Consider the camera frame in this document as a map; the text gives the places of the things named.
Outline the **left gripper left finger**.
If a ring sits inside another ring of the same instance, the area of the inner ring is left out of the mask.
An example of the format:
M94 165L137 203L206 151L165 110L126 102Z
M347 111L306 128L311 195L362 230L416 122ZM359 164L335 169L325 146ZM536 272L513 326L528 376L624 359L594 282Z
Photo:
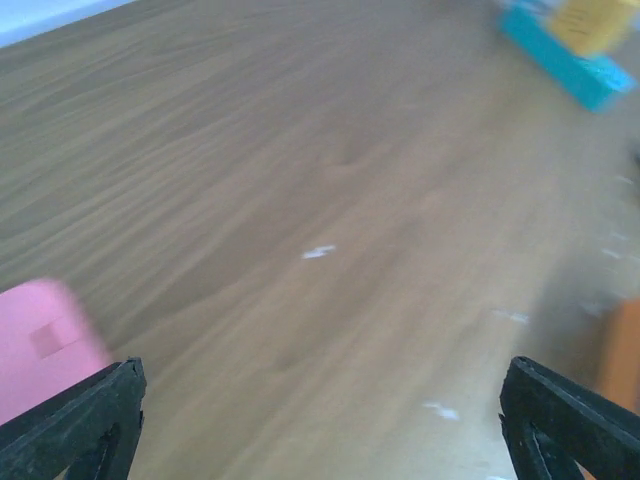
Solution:
M1 426L3 479L126 479L144 423L142 361L115 362Z

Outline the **pink plug adapter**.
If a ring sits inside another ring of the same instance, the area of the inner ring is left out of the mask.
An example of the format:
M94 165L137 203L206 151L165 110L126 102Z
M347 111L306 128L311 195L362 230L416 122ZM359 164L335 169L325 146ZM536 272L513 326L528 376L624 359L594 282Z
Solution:
M1 294L1 423L112 363L75 295L36 279Z

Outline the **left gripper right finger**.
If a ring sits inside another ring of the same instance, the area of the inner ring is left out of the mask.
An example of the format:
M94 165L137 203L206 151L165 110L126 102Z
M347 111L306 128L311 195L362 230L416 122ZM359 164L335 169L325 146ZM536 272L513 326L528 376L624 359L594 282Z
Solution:
M511 359L500 406L517 478L639 477L639 416L536 361Z

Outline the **orange power strip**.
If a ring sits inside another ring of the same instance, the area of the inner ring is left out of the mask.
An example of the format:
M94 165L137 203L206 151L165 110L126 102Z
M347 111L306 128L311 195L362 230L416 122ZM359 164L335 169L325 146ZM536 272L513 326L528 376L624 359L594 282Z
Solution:
M599 393L639 412L639 298L625 300L612 313L597 379Z

